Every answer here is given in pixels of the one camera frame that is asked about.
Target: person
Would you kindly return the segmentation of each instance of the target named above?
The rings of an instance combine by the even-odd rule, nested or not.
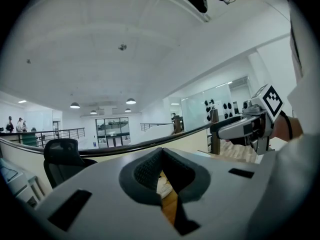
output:
[[[22,133],[23,132],[23,126],[24,126],[24,123],[22,121],[22,118],[19,117],[19,121],[18,121],[18,123],[16,125],[16,132],[17,133]]]
[[[26,120],[24,120],[24,121],[23,121],[22,131],[23,131],[24,133],[26,133],[26,132],[27,132]]]
[[[12,124],[11,121],[12,121],[12,117],[9,116],[9,122],[6,124],[6,127],[5,127],[7,134],[12,133],[14,131],[14,125]]]
[[[295,36],[295,29],[298,29],[300,33],[301,31],[307,31],[307,29],[304,29],[304,27],[301,26],[302,23],[299,17],[298,9],[295,8],[295,6],[290,0],[288,1],[288,3],[291,18],[290,47],[292,52],[292,62],[294,66],[296,81],[299,82],[299,80],[303,77],[303,75],[306,73],[305,71],[307,70],[307,68],[303,67],[303,63],[300,59],[301,57],[299,56],[299,51],[303,52],[302,49],[299,50],[299,43],[303,43],[303,38],[305,38],[305,36],[300,35],[299,38],[297,38],[297,36]],[[283,141],[288,142],[290,141],[290,139],[298,138],[300,135],[303,134],[303,130],[299,120],[290,116],[286,117],[288,119],[288,122],[286,118],[282,115],[279,115],[277,117],[277,119],[274,122],[274,129],[270,136],[270,139],[277,137]]]

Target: ceiling light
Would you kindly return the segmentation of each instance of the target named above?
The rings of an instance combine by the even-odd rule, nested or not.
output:
[[[80,109],[80,106],[77,102],[72,102],[70,105],[70,108],[72,109]]]
[[[224,85],[226,85],[226,84],[227,84],[227,83],[220,84],[220,85],[216,86],[215,88],[218,88],[218,87],[220,87],[220,86],[224,86]]]
[[[133,98],[129,98],[127,101],[126,101],[127,104],[136,104],[137,102],[135,101],[135,99]]]

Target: office chair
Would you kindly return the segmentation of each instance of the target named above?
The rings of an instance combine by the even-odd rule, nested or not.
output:
[[[52,139],[44,147],[44,170],[54,189],[96,161],[82,159],[78,151],[78,141],[71,138]]]

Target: glass door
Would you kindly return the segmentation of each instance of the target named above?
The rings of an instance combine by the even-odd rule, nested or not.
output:
[[[96,119],[95,124],[99,148],[121,147],[131,142],[128,117]]]

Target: handrail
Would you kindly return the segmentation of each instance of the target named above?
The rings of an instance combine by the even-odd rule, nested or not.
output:
[[[119,155],[123,153],[129,153],[129,152],[135,152],[140,151],[148,148],[152,148],[158,145],[162,145],[165,143],[173,142],[179,139],[182,139],[184,137],[196,134],[198,132],[201,132],[205,129],[210,128],[214,123],[210,122],[206,125],[203,125],[201,127],[195,128],[190,131],[181,132],[175,135],[169,135],[162,138],[157,138],[153,140],[144,141],[138,144],[134,145],[124,145],[124,146],[116,146],[116,147],[106,147],[106,148],[97,148],[97,149],[86,149],[86,150],[79,150],[80,156],[83,158],[96,158],[96,157],[108,157],[113,155]],[[9,145],[11,147],[15,147],[17,149],[29,151],[32,153],[42,153],[44,149],[39,147],[33,147],[33,146],[27,146],[23,144],[15,144],[10,141],[7,141],[0,137],[0,142],[6,145]]]
[[[173,125],[173,122],[167,123],[157,123],[157,122],[141,122],[140,125],[157,125],[157,126],[166,126],[166,125]]]
[[[168,122],[168,123],[148,123],[148,122],[141,122],[140,123],[140,128],[141,128],[141,131],[145,132],[146,130],[150,129],[151,127],[154,127],[154,126],[166,126],[166,125],[173,125],[174,123],[173,122]]]
[[[85,128],[1,133],[0,137],[3,137],[10,142],[17,142],[19,144],[23,143],[27,146],[34,147],[42,146],[42,148],[44,148],[47,142],[53,139],[79,139],[81,137],[85,137]]]
[[[4,133],[4,132],[0,132],[0,136],[14,136],[14,135],[24,135],[24,134],[55,133],[55,132],[74,131],[74,130],[79,130],[79,129],[84,129],[84,127],[74,128],[74,129],[65,129],[65,130],[26,131],[26,132],[14,132],[14,133]]]

